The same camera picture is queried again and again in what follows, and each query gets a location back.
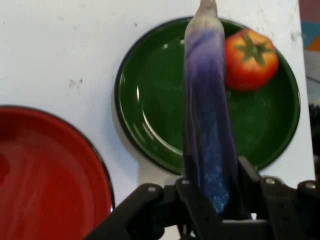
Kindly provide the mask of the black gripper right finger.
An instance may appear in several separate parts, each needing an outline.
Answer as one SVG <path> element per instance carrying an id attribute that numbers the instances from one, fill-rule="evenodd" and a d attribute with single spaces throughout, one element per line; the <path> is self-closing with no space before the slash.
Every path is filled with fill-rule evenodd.
<path id="1" fill-rule="evenodd" d="M 320 238 L 320 184 L 315 180 L 287 186 L 275 176 L 261 176 L 243 156 L 238 158 L 238 183 L 246 210 L 255 213 L 266 239 Z"/>

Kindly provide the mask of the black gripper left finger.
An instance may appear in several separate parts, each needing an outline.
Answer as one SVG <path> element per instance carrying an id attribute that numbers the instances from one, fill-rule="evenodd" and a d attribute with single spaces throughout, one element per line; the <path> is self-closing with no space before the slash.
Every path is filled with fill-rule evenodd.
<path id="1" fill-rule="evenodd" d="M 85 239 L 159 240 L 176 226 L 182 240 L 222 240 L 223 224 L 210 201 L 187 178 L 161 187 L 144 183 Z"/>

